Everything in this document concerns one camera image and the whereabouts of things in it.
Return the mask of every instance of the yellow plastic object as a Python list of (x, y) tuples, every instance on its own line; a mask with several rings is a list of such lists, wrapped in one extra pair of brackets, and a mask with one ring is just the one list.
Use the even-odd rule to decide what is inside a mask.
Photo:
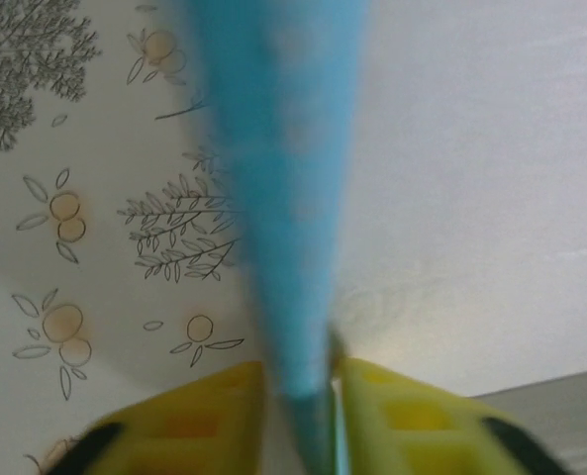
[(88, 475), (255, 475), (263, 404), (250, 362), (127, 407), (92, 427), (126, 429)]
[(352, 475), (528, 475), (481, 423), (477, 401), (354, 358), (342, 362)]

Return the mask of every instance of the blue object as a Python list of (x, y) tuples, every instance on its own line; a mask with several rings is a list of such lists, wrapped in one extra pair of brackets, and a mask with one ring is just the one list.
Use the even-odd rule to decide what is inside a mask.
[(194, 29), (279, 391), (333, 473), (329, 304), (363, 0), (173, 0)]

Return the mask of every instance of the white wall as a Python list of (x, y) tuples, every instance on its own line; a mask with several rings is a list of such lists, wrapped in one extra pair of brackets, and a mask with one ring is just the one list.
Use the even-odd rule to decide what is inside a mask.
[(587, 370), (587, 0), (485, 3), (373, 2), (338, 292), (466, 394)]

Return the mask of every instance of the printed tree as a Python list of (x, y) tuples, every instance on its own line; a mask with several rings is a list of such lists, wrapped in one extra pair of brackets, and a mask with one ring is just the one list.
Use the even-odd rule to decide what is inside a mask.
[(146, 270), (145, 279), (160, 274), (175, 282), (183, 276), (220, 281), (222, 269), (233, 267), (238, 258), (240, 210), (215, 152), (199, 147), (183, 156), (200, 172), (195, 185), (181, 173), (162, 193), (127, 200), (128, 208), (117, 213), (136, 228), (130, 239), (137, 249), (135, 265)]
[(80, 0), (0, 1), (0, 150), (35, 119), (30, 89), (72, 102), (86, 93), (84, 64), (101, 51), (90, 19), (72, 16)]

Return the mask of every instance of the printed orange fruit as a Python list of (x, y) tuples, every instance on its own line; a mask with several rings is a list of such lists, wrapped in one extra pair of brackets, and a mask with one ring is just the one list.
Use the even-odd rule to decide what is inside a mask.
[(86, 233), (86, 223), (81, 218), (73, 218), (57, 225), (57, 236), (64, 242), (76, 242)]
[(176, 38), (171, 32), (159, 30), (147, 37), (144, 43), (147, 62), (159, 65), (160, 61), (168, 57), (176, 48)]
[(205, 341), (212, 335), (214, 324), (204, 315), (197, 315), (187, 323), (187, 336), (192, 341)]
[(82, 327), (82, 311), (71, 304), (58, 305), (47, 312), (43, 330), (51, 341), (62, 343), (73, 338)]
[(51, 214), (59, 221), (67, 221), (79, 213), (79, 199), (75, 193), (63, 191), (53, 197), (49, 203)]
[(69, 366), (83, 366), (91, 359), (91, 344), (82, 338), (73, 338), (59, 346), (59, 357)]
[(158, 68), (165, 74), (174, 74), (175, 72), (182, 70), (185, 67), (186, 62), (187, 59), (185, 58), (185, 53), (180, 49), (177, 49), (163, 58), (159, 62)]

